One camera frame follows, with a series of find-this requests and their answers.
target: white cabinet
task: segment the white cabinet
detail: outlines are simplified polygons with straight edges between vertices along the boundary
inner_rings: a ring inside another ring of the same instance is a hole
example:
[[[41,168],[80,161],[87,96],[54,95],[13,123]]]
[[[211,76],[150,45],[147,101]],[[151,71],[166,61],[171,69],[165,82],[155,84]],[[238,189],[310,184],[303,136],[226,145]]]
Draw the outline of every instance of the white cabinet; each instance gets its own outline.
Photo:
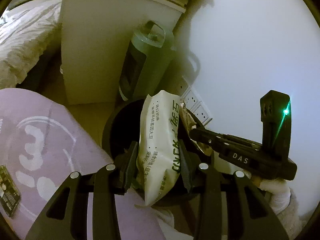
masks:
[[[70,104],[113,102],[133,31],[173,29],[184,9],[166,0],[63,0],[61,56]]]

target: snack bag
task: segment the snack bag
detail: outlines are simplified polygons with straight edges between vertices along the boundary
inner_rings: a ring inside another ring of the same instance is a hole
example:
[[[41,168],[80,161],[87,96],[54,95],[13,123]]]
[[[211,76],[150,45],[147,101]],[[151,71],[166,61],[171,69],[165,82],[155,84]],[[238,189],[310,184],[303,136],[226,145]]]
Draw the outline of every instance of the snack bag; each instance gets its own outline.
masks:
[[[179,105],[179,96],[161,90],[148,95],[142,108],[137,180],[145,191],[146,206],[164,197],[180,175]]]

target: silver screw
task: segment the silver screw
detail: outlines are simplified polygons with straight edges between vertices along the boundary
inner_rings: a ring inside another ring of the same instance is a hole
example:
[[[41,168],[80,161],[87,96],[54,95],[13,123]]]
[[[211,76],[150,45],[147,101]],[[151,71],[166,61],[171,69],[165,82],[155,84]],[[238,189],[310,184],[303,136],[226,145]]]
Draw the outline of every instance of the silver screw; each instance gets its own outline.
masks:
[[[76,179],[79,177],[79,172],[74,171],[73,173],[70,174],[70,178]]]
[[[242,171],[236,171],[236,176],[238,178],[243,178],[244,177],[244,173]]]
[[[207,163],[200,163],[199,168],[201,170],[207,170],[209,168],[209,165]]]
[[[107,171],[113,171],[116,168],[116,166],[114,164],[108,164],[106,166]]]

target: pink object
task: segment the pink object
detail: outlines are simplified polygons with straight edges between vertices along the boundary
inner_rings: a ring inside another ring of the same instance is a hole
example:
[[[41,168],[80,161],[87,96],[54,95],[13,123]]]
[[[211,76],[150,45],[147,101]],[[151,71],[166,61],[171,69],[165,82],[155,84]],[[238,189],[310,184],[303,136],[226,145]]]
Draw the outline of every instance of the pink object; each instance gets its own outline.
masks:
[[[21,192],[13,218],[2,207],[0,212],[25,239],[47,200],[71,172],[93,173],[112,160],[64,106],[15,88],[0,90],[0,102],[0,164]],[[134,190],[115,199],[122,240],[165,240],[152,209],[135,206],[144,201]],[[89,204],[88,239],[92,239],[91,216]]]

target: white bedding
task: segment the white bedding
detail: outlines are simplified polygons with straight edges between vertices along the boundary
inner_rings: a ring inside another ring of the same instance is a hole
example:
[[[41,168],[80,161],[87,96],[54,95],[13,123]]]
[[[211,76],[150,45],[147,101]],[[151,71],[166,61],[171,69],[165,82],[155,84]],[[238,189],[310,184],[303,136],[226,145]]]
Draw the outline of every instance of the white bedding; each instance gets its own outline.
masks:
[[[0,27],[0,89],[15,87],[27,76],[56,31],[62,0],[20,11]]]

